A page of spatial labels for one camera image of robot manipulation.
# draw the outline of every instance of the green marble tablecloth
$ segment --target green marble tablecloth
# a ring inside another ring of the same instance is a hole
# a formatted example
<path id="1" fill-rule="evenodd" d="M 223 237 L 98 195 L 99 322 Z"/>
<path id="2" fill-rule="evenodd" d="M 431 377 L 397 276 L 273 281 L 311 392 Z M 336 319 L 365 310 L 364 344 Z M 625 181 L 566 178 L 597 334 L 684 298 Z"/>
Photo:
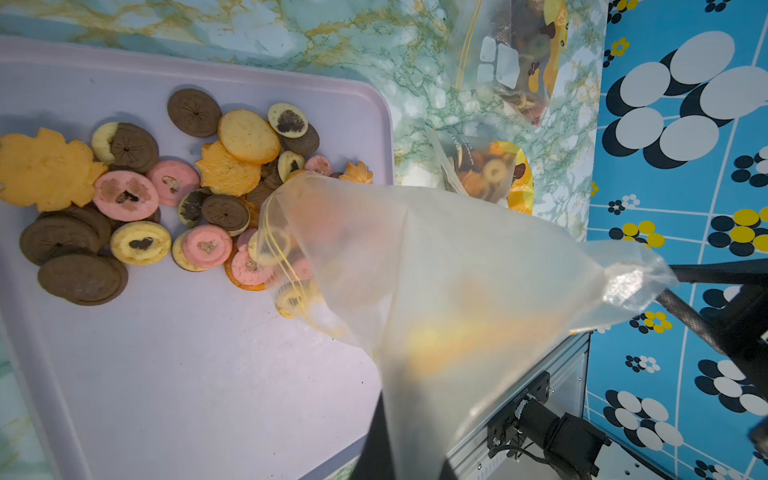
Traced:
<path id="1" fill-rule="evenodd" d="M 443 51 L 460 0 L 0 0 L 0 33 L 366 81 L 389 103 L 397 181 L 442 183 L 423 134 L 459 124 L 513 141 L 534 215 L 586 235 L 607 2 L 566 0 L 568 45 L 540 127 L 491 94 L 458 93 Z M 0 346 L 0 480 L 51 478 Z"/>

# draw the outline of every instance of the yellow circle pattern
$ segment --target yellow circle pattern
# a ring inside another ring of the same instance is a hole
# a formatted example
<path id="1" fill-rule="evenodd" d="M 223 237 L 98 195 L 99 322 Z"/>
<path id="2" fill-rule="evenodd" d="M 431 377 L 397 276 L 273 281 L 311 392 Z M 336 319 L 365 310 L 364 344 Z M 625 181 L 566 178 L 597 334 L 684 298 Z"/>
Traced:
<path id="1" fill-rule="evenodd" d="M 739 210 L 733 215 L 733 221 L 743 227 L 751 227 L 760 221 L 760 215 L 755 210 Z"/>
<path id="2" fill-rule="evenodd" d="M 651 245 L 652 247 L 663 247 L 666 242 L 667 240 L 658 233 L 648 235 L 648 245 Z"/>
<path id="3" fill-rule="evenodd" d="M 755 230 L 749 227 L 736 227 L 730 231 L 730 237 L 734 242 L 749 243 L 755 238 Z"/>
<path id="4" fill-rule="evenodd" d="M 768 253 L 768 235 L 760 235 L 753 242 L 755 248 L 763 253 Z"/>
<path id="5" fill-rule="evenodd" d="M 640 232 L 645 233 L 646 235 L 650 235 L 651 233 L 656 231 L 656 225 L 654 225 L 653 222 L 649 222 L 648 220 L 645 220 L 644 222 L 640 222 Z"/>
<path id="6" fill-rule="evenodd" d="M 621 229 L 621 231 L 624 232 L 624 235 L 629 235 L 630 237 L 634 237 L 640 232 L 640 229 L 637 228 L 637 225 L 634 223 L 627 223 L 624 225 L 624 228 Z"/>

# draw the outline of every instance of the flower-shaped cookie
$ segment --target flower-shaped cookie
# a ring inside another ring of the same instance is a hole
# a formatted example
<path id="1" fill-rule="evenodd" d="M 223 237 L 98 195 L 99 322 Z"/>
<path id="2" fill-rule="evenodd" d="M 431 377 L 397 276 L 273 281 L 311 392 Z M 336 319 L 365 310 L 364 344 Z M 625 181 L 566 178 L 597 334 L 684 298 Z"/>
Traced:
<path id="1" fill-rule="evenodd" d="M 94 182 L 107 166 L 79 140 L 67 143 L 56 131 L 41 128 L 37 137 L 0 137 L 0 199 L 38 211 L 83 207 L 93 200 Z"/>
<path id="2" fill-rule="evenodd" d="M 373 172 L 368 170 L 368 167 L 366 167 L 366 164 L 362 161 L 357 162 L 357 165 L 353 165 L 352 162 L 347 162 L 346 171 L 344 172 L 344 175 L 339 177 L 339 179 L 354 182 L 356 184 L 370 184 L 373 182 Z"/>

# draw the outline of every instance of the snack bag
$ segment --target snack bag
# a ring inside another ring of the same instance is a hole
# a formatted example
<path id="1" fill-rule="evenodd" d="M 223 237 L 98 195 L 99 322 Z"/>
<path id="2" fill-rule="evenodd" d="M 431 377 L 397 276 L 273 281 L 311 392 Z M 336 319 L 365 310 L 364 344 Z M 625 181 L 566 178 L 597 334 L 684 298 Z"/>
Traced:
<path id="1" fill-rule="evenodd" d="M 533 213 L 533 174 L 520 147 L 508 141 L 469 137 L 455 128 L 425 130 L 448 190 Z"/>
<path id="2" fill-rule="evenodd" d="M 568 21 L 564 0 L 465 2 L 448 41 L 454 87 L 492 88 L 539 125 L 568 43 Z"/>
<path id="3" fill-rule="evenodd" d="M 254 248 L 281 311 L 378 366 L 400 480 L 437 478 L 448 450 L 552 348 L 637 315 L 675 282 L 636 242 L 577 243 L 451 192 L 311 173 L 264 202 Z"/>

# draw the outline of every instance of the yellow cookie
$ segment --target yellow cookie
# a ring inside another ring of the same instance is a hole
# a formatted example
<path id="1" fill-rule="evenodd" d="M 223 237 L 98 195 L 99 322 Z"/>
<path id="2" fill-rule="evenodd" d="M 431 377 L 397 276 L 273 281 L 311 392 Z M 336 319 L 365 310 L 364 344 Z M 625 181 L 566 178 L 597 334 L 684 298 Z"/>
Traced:
<path id="1" fill-rule="evenodd" d="M 357 165 L 347 162 L 346 171 L 339 179 L 354 184 L 370 184 L 373 182 L 373 172 L 368 170 L 365 162 L 357 162 Z"/>
<path id="2" fill-rule="evenodd" d="M 280 139 L 269 123 L 248 110 L 234 110 L 219 120 L 219 139 L 235 157 L 256 165 L 280 154 Z"/>
<path id="3" fill-rule="evenodd" d="M 184 250 L 182 250 L 182 246 L 184 245 L 184 239 L 187 238 L 187 234 L 190 231 L 187 230 L 186 232 L 182 233 L 177 237 L 177 239 L 174 241 L 174 246 L 171 248 L 170 253 L 174 256 L 174 262 L 181 268 L 185 269 L 188 272 L 204 272 L 205 270 L 208 270 L 207 268 L 200 268 L 198 266 L 194 266 L 192 263 L 190 263 L 189 260 L 184 256 Z"/>
<path id="4" fill-rule="evenodd" d="M 107 165 L 114 163 L 114 155 L 112 154 L 112 140 L 115 134 L 118 132 L 119 123 L 116 121 L 108 124 L 101 125 L 94 132 L 91 137 L 91 148 L 94 149 L 96 158 L 103 161 Z"/>
<path id="5" fill-rule="evenodd" d="M 49 212 L 84 207 L 94 198 L 94 182 L 107 166 L 94 162 L 88 145 L 70 143 L 56 131 L 41 128 L 37 137 L 0 137 L 0 200 L 12 205 L 38 205 Z"/>
<path id="6" fill-rule="evenodd" d="M 122 263 L 152 265 L 170 252 L 170 233 L 155 222 L 130 222 L 114 231 L 109 246 Z"/>
<path id="7" fill-rule="evenodd" d="M 245 195 L 259 184 L 261 165 L 237 160 L 221 141 L 203 146 L 203 159 L 196 162 L 200 169 L 203 187 L 210 187 L 215 194 Z"/>

